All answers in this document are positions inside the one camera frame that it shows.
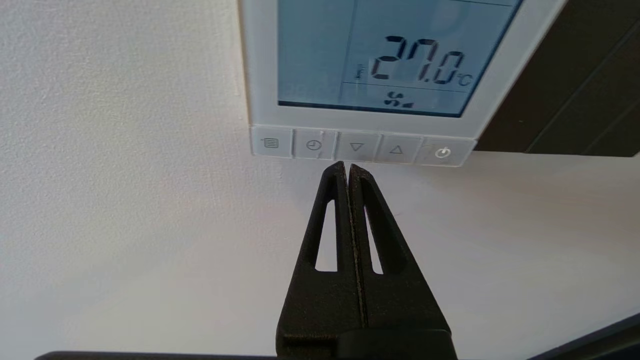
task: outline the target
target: thermostat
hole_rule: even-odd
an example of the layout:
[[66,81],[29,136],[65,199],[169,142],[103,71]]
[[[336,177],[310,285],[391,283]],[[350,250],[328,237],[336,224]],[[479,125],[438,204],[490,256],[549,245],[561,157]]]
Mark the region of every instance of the thermostat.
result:
[[462,165],[565,0],[242,0],[252,151]]

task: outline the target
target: digit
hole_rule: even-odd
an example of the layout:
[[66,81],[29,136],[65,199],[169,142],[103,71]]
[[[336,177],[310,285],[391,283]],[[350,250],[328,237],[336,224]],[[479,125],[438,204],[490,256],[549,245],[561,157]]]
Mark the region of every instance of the digit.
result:
[[429,65],[431,65],[431,60],[433,60],[433,56],[436,54],[436,50],[438,50],[438,42],[436,40],[422,38],[413,43],[413,45],[411,46],[411,51],[409,51],[409,57],[407,57],[407,60],[413,59],[413,56],[415,55],[415,52],[418,49],[418,47],[420,47],[420,45],[431,46],[431,49],[427,54],[427,59],[426,59],[427,62],[422,66],[422,70],[420,70],[420,74],[418,75],[418,80],[424,79],[424,76],[427,74],[427,71],[429,70]]
[[[451,73],[449,74],[449,77],[446,80],[439,80],[438,78],[440,77],[440,74],[442,73],[442,67],[447,63],[447,61],[449,60],[449,57],[453,57],[453,56],[457,56],[458,57],[458,61],[456,61],[456,64],[453,68],[453,70],[451,70]],[[440,63],[440,66],[438,68],[438,71],[436,71],[435,76],[433,76],[433,81],[436,84],[448,84],[449,82],[451,82],[451,80],[453,80],[453,77],[456,75],[456,73],[458,72],[458,67],[460,67],[460,64],[462,63],[462,59],[465,58],[465,55],[459,51],[449,51],[444,58],[442,59],[442,62]]]
[[399,42],[400,45],[398,46],[398,51],[396,53],[395,56],[380,56],[379,58],[376,58],[376,61],[373,63],[373,68],[371,69],[371,76],[373,76],[376,79],[388,79],[389,75],[388,74],[378,74],[378,70],[380,69],[380,63],[385,61],[385,62],[394,62],[394,61],[398,61],[402,58],[402,55],[404,54],[404,49],[406,47],[406,40],[403,37],[396,37],[396,36],[387,36],[386,37],[388,42]]

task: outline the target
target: white wall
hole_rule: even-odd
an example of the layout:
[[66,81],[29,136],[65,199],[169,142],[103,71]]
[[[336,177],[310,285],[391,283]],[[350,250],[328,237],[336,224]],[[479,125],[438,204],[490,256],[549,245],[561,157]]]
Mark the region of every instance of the white wall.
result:
[[[274,354],[324,161],[249,153],[233,1],[0,3],[0,358]],[[640,159],[367,165],[462,358],[640,310]]]

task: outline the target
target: up arrow button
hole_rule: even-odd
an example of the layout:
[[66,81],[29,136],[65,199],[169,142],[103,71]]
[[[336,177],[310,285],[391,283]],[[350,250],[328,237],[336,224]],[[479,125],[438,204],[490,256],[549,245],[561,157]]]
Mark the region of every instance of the up arrow button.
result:
[[389,151],[389,154],[402,155],[404,153],[402,152],[402,148],[400,147],[400,145],[396,145],[396,147],[394,147],[393,149],[391,149],[391,151]]
[[413,136],[385,135],[380,143],[376,161],[381,163],[413,163],[413,157],[422,143],[422,138]]

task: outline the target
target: blue backlit screen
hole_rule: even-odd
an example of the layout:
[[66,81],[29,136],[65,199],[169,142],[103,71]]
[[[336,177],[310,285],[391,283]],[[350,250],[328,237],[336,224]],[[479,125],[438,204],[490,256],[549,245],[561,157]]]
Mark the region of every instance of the blue backlit screen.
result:
[[279,0],[278,105],[460,117],[521,0]]

